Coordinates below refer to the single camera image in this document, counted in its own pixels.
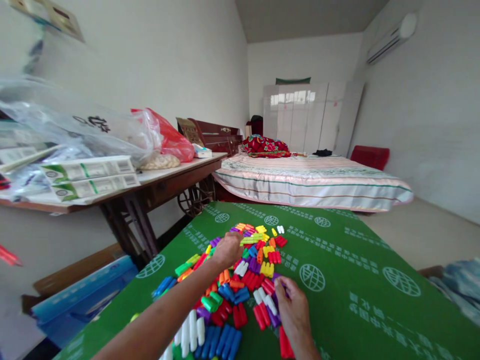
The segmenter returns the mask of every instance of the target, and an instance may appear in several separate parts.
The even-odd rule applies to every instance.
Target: striped bed sheet
[[[240,198],[293,207],[379,213],[414,198],[398,177],[341,156],[252,158],[240,153],[223,160],[213,176]]]

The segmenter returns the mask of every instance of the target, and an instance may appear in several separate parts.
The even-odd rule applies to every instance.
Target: green banner
[[[56,359],[90,359],[151,305],[165,277],[237,223],[264,225],[270,236],[284,227],[275,272],[305,292],[323,360],[480,359],[480,329],[351,211],[227,202],[211,203]],[[245,304],[236,359],[280,359],[278,330],[260,331],[254,304]]]

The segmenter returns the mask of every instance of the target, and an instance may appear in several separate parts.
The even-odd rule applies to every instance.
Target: globe logo
[[[265,224],[270,226],[275,226],[279,223],[279,218],[273,215],[268,215],[265,217]]]
[[[150,261],[150,263],[143,268],[142,271],[140,271],[136,278],[137,279],[143,279],[143,278],[148,278],[150,275],[156,273],[160,268],[164,265],[165,263],[165,256],[162,254],[158,254],[155,256],[155,258]]]
[[[221,214],[218,214],[216,217],[215,217],[215,222],[216,223],[224,223],[226,221],[228,221],[230,219],[230,215],[228,215],[227,213],[223,212]]]
[[[316,217],[315,223],[320,225],[322,228],[328,228],[331,225],[330,221],[324,217]]]
[[[300,268],[300,279],[313,292],[319,293],[325,289],[325,277],[318,267],[304,264]]]
[[[413,281],[410,276],[405,275],[400,270],[393,267],[384,267],[382,272],[388,282],[402,293],[413,297],[418,297],[422,294],[417,283]]]

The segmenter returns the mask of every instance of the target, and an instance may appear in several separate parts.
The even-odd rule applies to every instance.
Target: blue box
[[[32,307],[36,325],[63,349],[137,274],[130,256],[115,260]]]

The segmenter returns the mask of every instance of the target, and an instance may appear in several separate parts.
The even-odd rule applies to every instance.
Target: ceiling
[[[248,43],[364,31],[388,0],[235,0]]]

